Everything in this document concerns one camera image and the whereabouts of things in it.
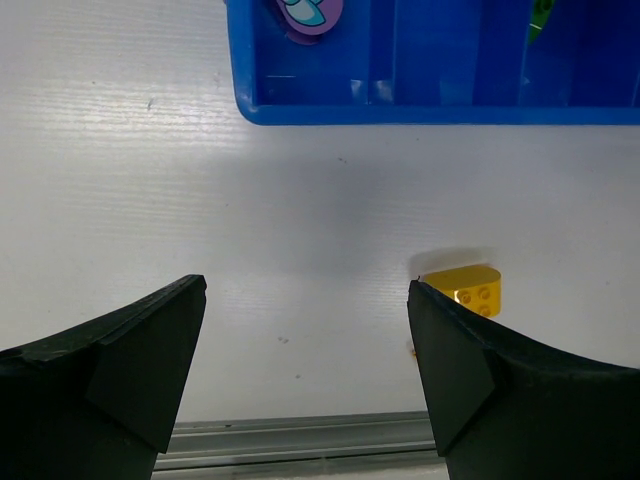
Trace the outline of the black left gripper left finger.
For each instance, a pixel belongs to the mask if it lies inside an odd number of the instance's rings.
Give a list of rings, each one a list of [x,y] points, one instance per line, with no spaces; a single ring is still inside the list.
[[[1,353],[4,479],[148,479],[167,451],[206,306],[187,275]]]

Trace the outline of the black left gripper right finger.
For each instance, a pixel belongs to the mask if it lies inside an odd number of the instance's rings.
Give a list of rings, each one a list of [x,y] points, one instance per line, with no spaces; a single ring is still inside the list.
[[[413,281],[408,317],[453,479],[635,479],[639,373],[526,337]]]

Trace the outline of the green lego brick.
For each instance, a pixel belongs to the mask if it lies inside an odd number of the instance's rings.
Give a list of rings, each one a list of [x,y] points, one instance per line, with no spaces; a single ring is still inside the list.
[[[544,29],[549,20],[554,0],[534,0],[528,27],[528,44],[531,45]]]

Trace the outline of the purple flower lego piece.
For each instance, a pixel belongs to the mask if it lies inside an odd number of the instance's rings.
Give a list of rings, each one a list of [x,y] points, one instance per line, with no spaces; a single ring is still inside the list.
[[[338,23],[343,0],[276,0],[287,37],[301,45],[317,44]]]

